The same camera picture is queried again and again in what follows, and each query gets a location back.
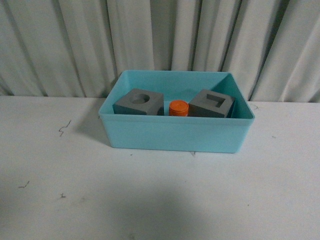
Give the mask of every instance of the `gray cube with square notch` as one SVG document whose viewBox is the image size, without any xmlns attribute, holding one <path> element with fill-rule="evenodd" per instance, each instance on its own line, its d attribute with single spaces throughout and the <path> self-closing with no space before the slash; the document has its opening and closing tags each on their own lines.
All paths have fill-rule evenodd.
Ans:
<svg viewBox="0 0 320 240">
<path fill-rule="evenodd" d="M 115 114 L 164 115 L 163 93 L 134 88 L 115 104 Z"/>
<path fill-rule="evenodd" d="M 235 98 L 203 89 L 189 102 L 190 117 L 229 118 Z"/>
</svg>

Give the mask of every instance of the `plastic bin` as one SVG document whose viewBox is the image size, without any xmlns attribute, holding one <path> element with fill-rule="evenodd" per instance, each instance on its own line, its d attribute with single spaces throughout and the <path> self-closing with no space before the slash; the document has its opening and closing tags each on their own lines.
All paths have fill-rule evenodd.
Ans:
<svg viewBox="0 0 320 240">
<path fill-rule="evenodd" d="M 131 89 L 164 94 L 164 116 L 114 114 Z M 236 98 L 231 118 L 168 116 L 173 100 L 189 102 L 202 89 Z M 114 148 L 212 153 L 239 151 L 255 116 L 228 72 L 127 70 L 99 110 Z"/>
</svg>

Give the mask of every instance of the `curtain fold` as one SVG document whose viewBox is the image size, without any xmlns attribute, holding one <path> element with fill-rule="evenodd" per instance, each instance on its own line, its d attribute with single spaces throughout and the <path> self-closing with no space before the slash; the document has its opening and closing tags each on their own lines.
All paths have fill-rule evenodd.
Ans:
<svg viewBox="0 0 320 240">
<path fill-rule="evenodd" d="M 320 0 L 1 0 L 0 95 L 105 97 L 128 69 L 320 102 Z"/>
<path fill-rule="evenodd" d="M 253 101 L 320 101 L 320 2 L 289 2 Z"/>
</svg>

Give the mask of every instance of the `white tabletop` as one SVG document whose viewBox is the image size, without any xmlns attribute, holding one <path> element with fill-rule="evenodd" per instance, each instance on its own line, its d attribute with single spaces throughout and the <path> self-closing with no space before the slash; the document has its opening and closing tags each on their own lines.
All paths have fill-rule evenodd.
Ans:
<svg viewBox="0 0 320 240">
<path fill-rule="evenodd" d="M 239 153 L 194 154 L 108 146 L 103 101 L 0 97 L 1 240 L 320 239 L 320 104 L 250 102 Z"/>
</svg>

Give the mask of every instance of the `orange cap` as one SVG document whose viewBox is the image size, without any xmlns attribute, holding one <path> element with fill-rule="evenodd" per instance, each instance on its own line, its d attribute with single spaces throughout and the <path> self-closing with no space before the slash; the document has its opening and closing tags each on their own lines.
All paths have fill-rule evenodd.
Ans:
<svg viewBox="0 0 320 240">
<path fill-rule="evenodd" d="M 183 100 L 174 100 L 169 104 L 169 116 L 188 116 L 189 105 Z"/>
</svg>

